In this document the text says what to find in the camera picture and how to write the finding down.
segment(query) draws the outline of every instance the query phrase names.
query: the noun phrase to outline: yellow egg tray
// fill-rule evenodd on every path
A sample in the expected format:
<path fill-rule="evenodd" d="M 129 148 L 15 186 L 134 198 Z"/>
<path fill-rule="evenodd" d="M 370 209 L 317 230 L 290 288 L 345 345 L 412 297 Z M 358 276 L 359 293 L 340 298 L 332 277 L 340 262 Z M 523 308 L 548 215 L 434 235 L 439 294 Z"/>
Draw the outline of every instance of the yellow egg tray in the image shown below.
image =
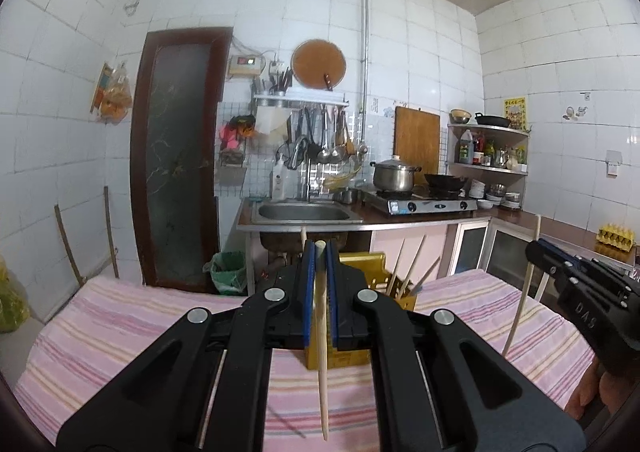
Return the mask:
<path fill-rule="evenodd" d="M 354 254 L 340 254 L 340 262 L 347 266 L 353 266 L 364 272 L 365 279 L 369 289 L 375 289 L 381 294 L 385 294 L 386 286 L 391 279 L 391 273 L 385 267 L 385 254 L 382 252 L 370 254 L 369 252 L 358 252 Z M 393 288 L 391 289 L 391 297 L 396 298 L 398 290 L 402 286 L 402 279 L 396 277 Z M 396 302 L 402 309 L 413 311 L 415 308 L 415 296 L 410 296 L 412 283 L 409 282 L 402 298 Z M 311 340 L 309 347 L 305 348 L 305 365 L 310 371 L 318 370 L 318 344 L 316 341 L 316 322 L 312 317 L 311 324 Z M 327 316 L 327 368 L 335 369 L 348 366 L 365 366 L 370 362 L 369 351 L 337 351 L 332 345 L 330 317 Z"/>
<path fill-rule="evenodd" d="M 624 226 L 607 224 L 600 227 L 596 240 L 609 246 L 615 246 L 623 252 L 629 252 L 634 245 L 636 234 Z"/>

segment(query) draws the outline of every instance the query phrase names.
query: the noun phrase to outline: cutting board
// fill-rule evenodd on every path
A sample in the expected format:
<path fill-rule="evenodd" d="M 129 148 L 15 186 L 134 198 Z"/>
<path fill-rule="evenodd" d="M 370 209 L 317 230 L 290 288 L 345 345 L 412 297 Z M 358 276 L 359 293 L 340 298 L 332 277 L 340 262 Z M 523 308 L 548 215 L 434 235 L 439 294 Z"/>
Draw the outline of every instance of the cutting board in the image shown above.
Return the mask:
<path fill-rule="evenodd" d="M 422 171 L 415 174 L 415 184 L 425 184 L 423 174 L 438 173 L 440 157 L 440 117 L 430 112 L 396 107 L 394 154 Z"/>

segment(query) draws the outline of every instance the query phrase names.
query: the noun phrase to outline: silver screw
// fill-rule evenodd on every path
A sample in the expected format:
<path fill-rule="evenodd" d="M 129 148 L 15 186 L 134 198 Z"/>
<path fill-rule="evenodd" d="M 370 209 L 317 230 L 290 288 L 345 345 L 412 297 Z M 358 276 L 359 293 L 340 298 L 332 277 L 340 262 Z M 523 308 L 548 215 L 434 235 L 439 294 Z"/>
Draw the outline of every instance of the silver screw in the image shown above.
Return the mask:
<path fill-rule="evenodd" d="M 456 318 L 453 316 L 453 313 L 448 309 L 439 309 L 433 315 L 433 319 L 438 324 L 442 324 L 443 326 L 448 326 L 449 324 L 452 324 Z"/>
<path fill-rule="evenodd" d="M 201 307 L 196 307 L 187 313 L 187 320 L 192 324 L 202 324 L 208 317 L 207 310 Z"/>
<path fill-rule="evenodd" d="M 284 298 L 284 290 L 280 288 L 269 288 L 264 292 L 264 297 L 272 302 L 277 302 Z"/>
<path fill-rule="evenodd" d="M 358 298 L 363 302 L 375 302 L 378 299 L 378 293 L 372 289 L 361 289 L 358 292 Z"/>

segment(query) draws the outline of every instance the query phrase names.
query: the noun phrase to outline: faucet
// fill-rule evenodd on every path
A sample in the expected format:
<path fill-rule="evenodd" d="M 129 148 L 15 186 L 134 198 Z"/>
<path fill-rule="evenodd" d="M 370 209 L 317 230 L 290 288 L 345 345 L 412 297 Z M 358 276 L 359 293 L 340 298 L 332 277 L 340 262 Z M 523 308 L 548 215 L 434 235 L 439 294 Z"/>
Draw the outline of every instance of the faucet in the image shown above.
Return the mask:
<path fill-rule="evenodd" d="M 306 161 L 306 176 L 305 176 L 305 189 L 303 191 L 302 199 L 307 203 L 311 197 L 311 157 L 309 156 L 309 145 L 311 145 L 311 140 L 309 140 L 308 136 L 304 134 L 299 136 L 296 140 L 296 144 L 293 146 L 293 153 L 291 158 L 289 159 L 289 163 L 287 164 L 287 168 L 289 170 L 297 170 L 300 164 L 298 163 L 298 156 L 300 154 L 301 147 L 304 151 L 302 161 Z"/>

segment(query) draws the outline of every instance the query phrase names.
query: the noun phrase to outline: green trash bag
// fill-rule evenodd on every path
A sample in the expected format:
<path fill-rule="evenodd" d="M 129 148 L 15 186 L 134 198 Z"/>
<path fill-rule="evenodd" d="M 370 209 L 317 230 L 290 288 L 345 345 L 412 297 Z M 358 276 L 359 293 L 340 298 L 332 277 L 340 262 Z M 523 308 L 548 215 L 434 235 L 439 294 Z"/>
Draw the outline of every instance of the green trash bag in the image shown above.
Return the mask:
<path fill-rule="evenodd" d="M 246 264 L 244 252 L 221 252 L 215 254 L 202 267 L 209 272 L 213 284 L 222 295 L 240 295 L 246 287 Z"/>
<path fill-rule="evenodd" d="M 27 301 L 9 284 L 9 272 L 0 255 L 0 333 L 17 330 L 27 318 Z"/>

